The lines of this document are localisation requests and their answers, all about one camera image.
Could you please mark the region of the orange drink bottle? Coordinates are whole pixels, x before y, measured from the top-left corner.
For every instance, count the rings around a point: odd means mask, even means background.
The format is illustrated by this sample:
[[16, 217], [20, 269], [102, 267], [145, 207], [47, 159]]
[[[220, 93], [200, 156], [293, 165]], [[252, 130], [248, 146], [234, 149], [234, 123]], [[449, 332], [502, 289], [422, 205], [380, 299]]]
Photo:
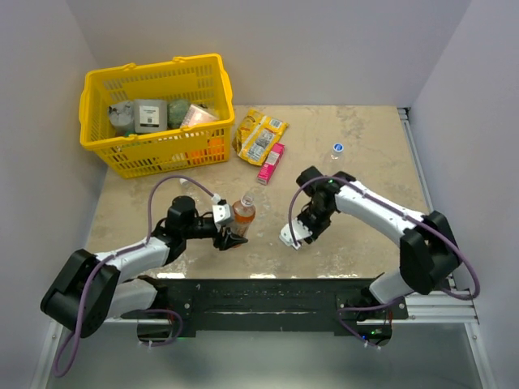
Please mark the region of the orange drink bottle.
[[232, 208], [234, 221], [231, 225], [231, 230], [240, 237], [245, 237], [247, 230], [255, 219], [254, 195], [251, 192], [245, 193], [239, 200], [233, 203]]

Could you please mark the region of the clear bottle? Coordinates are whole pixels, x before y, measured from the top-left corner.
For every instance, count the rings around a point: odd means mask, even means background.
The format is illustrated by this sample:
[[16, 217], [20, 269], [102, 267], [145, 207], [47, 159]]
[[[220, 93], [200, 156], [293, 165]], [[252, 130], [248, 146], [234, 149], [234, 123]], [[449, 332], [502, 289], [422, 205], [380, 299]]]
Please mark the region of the clear bottle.
[[345, 157], [343, 152], [334, 152], [333, 146], [330, 152], [328, 152], [324, 157], [324, 170], [327, 175], [332, 176], [335, 173], [338, 173], [343, 170], [345, 167]]
[[198, 185], [185, 178], [179, 178], [179, 184], [182, 194], [192, 197], [197, 203], [208, 204], [211, 203], [212, 196], [207, 192], [205, 186]]

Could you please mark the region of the blue Pocari Sweat cap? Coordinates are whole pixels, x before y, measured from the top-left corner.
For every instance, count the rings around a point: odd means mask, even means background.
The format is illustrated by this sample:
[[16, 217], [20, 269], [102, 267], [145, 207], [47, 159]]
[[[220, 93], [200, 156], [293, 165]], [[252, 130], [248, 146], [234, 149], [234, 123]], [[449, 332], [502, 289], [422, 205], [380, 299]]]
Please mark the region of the blue Pocari Sweat cap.
[[333, 151], [334, 152], [338, 152], [338, 153], [343, 152], [344, 151], [344, 146], [341, 143], [335, 143], [333, 145]]

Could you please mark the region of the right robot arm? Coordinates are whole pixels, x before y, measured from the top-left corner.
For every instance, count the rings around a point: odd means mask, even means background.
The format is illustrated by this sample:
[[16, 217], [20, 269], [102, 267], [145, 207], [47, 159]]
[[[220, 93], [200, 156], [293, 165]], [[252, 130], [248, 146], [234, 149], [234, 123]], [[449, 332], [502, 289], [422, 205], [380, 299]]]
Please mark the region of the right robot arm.
[[296, 182], [310, 201], [281, 230], [280, 239], [287, 246], [298, 249], [303, 242], [311, 244], [330, 226], [332, 214], [342, 213], [376, 229], [398, 247], [397, 270], [375, 278], [361, 299], [366, 316], [380, 318], [391, 302], [410, 293], [427, 295], [460, 266], [453, 232], [443, 214], [424, 215], [402, 207], [342, 171], [324, 176], [311, 166]]

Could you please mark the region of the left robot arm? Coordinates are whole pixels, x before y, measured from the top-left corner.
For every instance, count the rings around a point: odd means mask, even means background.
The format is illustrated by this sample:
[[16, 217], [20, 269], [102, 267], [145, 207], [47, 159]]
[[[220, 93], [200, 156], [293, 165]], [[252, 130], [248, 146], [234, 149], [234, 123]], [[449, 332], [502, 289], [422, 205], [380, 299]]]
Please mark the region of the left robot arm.
[[224, 200], [201, 216], [193, 198], [178, 196], [150, 237], [105, 253], [73, 252], [43, 296], [41, 311], [71, 331], [80, 324], [82, 338], [97, 331], [108, 317], [123, 314], [123, 308], [159, 318], [167, 311], [168, 298], [137, 276], [172, 263], [190, 239], [210, 238], [220, 251], [247, 243], [231, 231], [233, 216]]

